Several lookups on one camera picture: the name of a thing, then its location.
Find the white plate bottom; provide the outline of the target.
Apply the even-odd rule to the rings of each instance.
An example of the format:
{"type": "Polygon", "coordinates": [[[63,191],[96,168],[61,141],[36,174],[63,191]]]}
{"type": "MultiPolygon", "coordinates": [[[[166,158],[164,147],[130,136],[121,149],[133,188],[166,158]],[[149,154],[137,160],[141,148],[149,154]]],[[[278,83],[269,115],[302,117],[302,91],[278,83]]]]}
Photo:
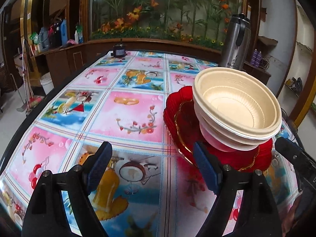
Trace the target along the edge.
{"type": "Polygon", "coordinates": [[[200,131],[205,138],[205,140],[214,148],[224,151],[224,152],[234,152],[234,151],[250,151],[254,150],[258,147],[258,144],[251,145],[251,144],[242,144],[231,140],[221,133],[213,130],[212,128],[208,127],[204,123],[199,123],[200,131]]]}

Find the cream paper plate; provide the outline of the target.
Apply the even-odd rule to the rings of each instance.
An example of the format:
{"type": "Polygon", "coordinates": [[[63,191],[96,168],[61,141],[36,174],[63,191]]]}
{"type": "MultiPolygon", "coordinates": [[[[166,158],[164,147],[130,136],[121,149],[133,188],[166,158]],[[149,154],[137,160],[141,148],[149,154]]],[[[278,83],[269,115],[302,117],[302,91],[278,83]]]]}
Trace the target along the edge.
{"type": "Polygon", "coordinates": [[[194,110],[196,114],[199,114],[202,116],[203,120],[208,124],[211,128],[216,130],[217,132],[221,133],[222,135],[226,136],[227,138],[230,138],[236,142],[242,143],[242,144],[247,144],[247,145],[255,145],[255,144],[264,144],[267,142],[269,139],[266,140],[252,140],[252,139],[247,139],[245,137],[238,136],[237,134],[226,130],[222,126],[220,126],[218,123],[216,123],[213,119],[211,119],[203,110],[200,108],[200,106],[194,102],[194,110]]]}

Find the red plastic plate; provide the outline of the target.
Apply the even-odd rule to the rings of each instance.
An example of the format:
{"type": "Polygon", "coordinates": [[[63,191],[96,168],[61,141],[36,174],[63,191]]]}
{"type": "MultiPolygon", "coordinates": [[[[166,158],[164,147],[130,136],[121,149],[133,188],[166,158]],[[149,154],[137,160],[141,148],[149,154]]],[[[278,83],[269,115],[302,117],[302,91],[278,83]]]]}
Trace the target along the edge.
{"type": "Polygon", "coordinates": [[[211,146],[200,130],[193,107],[192,86],[184,86],[168,96],[163,119],[178,153],[194,166],[196,163],[193,158],[193,145],[198,141],[202,142],[206,150],[216,156],[222,165],[228,164],[237,171],[253,172],[259,169],[264,172],[271,165],[272,139],[250,151],[224,152],[211,146]]]}

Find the cream bowl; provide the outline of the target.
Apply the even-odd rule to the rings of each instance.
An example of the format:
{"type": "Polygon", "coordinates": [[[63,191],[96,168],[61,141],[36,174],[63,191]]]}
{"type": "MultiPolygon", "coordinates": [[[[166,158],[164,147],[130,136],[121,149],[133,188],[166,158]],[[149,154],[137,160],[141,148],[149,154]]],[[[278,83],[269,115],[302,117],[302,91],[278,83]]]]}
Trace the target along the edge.
{"type": "Polygon", "coordinates": [[[258,79],[235,69],[213,67],[199,72],[193,101],[216,123],[252,140],[274,137],[282,124],[275,95],[258,79]]]}

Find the colourful printed tablecloth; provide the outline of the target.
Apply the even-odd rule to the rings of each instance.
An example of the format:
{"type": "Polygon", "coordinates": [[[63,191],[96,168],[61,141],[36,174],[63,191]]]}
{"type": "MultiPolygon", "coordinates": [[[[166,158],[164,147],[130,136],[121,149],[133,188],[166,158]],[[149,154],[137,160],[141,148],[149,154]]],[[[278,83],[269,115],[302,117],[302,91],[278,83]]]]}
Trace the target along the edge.
{"type": "MultiPolygon", "coordinates": [[[[186,56],[131,51],[121,59],[102,56],[53,89],[5,151],[2,231],[82,236],[68,196],[68,171],[109,142],[112,157],[88,196],[107,236],[197,236],[216,195],[198,166],[178,153],[163,112],[170,94],[193,86],[199,72],[213,67],[186,56]]],[[[279,217],[274,201],[279,137],[296,142],[283,119],[270,138],[270,167],[238,171],[242,181],[222,236],[290,234],[296,204],[279,217]]]]}

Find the white bucket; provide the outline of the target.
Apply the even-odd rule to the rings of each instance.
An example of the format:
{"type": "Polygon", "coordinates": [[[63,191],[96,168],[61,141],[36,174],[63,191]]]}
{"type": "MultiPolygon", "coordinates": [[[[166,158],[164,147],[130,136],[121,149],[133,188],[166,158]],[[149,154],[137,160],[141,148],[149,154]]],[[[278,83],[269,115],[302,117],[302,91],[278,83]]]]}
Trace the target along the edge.
{"type": "Polygon", "coordinates": [[[40,84],[46,95],[48,95],[54,89],[54,84],[49,72],[40,77],[40,84]]]}

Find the purple bottles on shelf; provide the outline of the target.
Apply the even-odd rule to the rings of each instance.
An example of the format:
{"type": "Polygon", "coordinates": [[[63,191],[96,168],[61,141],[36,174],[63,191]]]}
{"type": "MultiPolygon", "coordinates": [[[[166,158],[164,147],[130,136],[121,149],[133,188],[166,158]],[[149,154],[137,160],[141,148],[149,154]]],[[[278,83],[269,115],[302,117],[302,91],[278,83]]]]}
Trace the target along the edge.
{"type": "Polygon", "coordinates": [[[250,64],[253,65],[254,67],[259,67],[261,60],[262,60],[261,51],[258,51],[257,49],[255,49],[253,51],[250,64]]]}

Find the wooden counter cabinet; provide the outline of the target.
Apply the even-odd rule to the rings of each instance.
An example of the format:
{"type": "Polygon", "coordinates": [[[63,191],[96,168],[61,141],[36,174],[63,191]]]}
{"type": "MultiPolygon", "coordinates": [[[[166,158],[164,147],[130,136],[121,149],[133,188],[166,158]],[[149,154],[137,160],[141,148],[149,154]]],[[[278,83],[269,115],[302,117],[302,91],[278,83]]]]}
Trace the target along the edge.
{"type": "Polygon", "coordinates": [[[164,41],[157,39],[104,39],[88,41],[76,45],[68,45],[41,52],[35,56],[40,66],[47,66],[54,86],[63,83],[64,79],[74,76],[92,62],[106,54],[127,55],[128,51],[150,51],[189,56],[201,60],[218,63],[221,52],[194,44],[164,41]]]}

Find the steel thermos jug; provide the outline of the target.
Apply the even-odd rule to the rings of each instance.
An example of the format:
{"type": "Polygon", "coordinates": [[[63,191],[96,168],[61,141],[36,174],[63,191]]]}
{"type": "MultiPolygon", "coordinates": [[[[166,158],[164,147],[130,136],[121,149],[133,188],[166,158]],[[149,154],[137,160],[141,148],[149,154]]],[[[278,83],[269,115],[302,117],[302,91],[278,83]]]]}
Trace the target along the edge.
{"type": "Polygon", "coordinates": [[[218,66],[242,70],[250,38],[250,19],[243,13],[233,14],[228,25],[218,66]]]}

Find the small black jar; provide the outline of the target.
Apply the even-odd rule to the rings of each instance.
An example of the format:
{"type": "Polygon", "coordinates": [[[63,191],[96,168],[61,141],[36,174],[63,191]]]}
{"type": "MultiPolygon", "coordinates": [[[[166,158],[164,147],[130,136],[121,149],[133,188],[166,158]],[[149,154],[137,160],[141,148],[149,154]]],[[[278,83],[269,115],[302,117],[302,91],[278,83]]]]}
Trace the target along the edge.
{"type": "Polygon", "coordinates": [[[126,56],[126,45],[123,43],[123,39],[120,39],[120,42],[113,46],[111,57],[123,58],[125,56],[126,56]]]}

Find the blue bottle on counter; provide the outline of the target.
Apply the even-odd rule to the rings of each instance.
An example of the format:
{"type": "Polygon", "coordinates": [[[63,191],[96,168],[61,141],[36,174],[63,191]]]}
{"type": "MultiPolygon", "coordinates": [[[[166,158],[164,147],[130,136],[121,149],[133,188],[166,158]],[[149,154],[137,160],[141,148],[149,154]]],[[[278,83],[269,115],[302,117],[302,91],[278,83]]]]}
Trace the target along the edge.
{"type": "Polygon", "coordinates": [[[64,19],[60,25],[60,35],[61,35],[61,40],[62,40],[62,46],[65,46],[68,41],[66,19],[64,19]]]}

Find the flower aquarium display window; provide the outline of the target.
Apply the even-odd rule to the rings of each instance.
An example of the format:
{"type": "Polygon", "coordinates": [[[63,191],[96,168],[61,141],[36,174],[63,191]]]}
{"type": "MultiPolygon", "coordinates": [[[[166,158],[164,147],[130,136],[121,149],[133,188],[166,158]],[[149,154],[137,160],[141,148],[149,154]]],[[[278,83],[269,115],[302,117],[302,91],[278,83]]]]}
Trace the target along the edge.
{"type": "Polygon", "coordinates": [[[243,0],[89,0],[89,36],[161,39],[221,50],[243,0]]]}

